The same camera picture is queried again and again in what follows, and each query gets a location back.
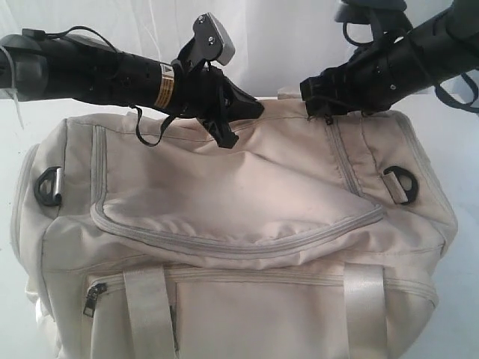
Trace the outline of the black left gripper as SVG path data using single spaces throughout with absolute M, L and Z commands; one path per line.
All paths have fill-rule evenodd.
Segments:
M 216 114 L 226 109 L 228 122 L 259 118 L 264 107 L 260 101 L 238 88 L 223 71 L 210 64 L 186 72 L 180 63 L 172 64 L 174 89 L 164 112 L 182 118 Z M 222 120 L 204 120 L 202 126 L 220 148 L 232 149 L 239 137 Z

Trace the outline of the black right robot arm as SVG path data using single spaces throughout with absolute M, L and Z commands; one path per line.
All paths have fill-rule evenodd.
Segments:
M 478 112 L 442 87 L 460 76 L 478 100 L 478 84 L 468 75 L 478 68 L 478 2 L 454 1 L 417 27 L 405 10 L 404 1 L 340 3 L 335 20 L 356 50 L 348 62 L 301 83 L 309 115 L 374 114 L 427 88 L 449 107 Z

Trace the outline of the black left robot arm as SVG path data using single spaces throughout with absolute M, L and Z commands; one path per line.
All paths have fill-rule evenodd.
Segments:
M 89 37 L 53 37 L 24 30 L 1 39 L 1 89 L 20 102 L 74 99 L 93 105 L 143 108 L 173 120 L 196 119 L 221 148 L 238 136 L 230 124 L 257 119 L 263 105 L 239 89 L 212 63 L 222 46 L 192 38 L 170 64 L 96 43 Z

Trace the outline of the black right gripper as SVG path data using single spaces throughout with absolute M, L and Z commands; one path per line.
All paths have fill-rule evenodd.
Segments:
M 385 111 L 435 83 L 412 33 L 394 29 L 357 46 L 348 62 L 308 77 L 299 88 L 310 116 L 332 117 L 348 110 Z M 315 98 L 338 99 L 347 107 Z

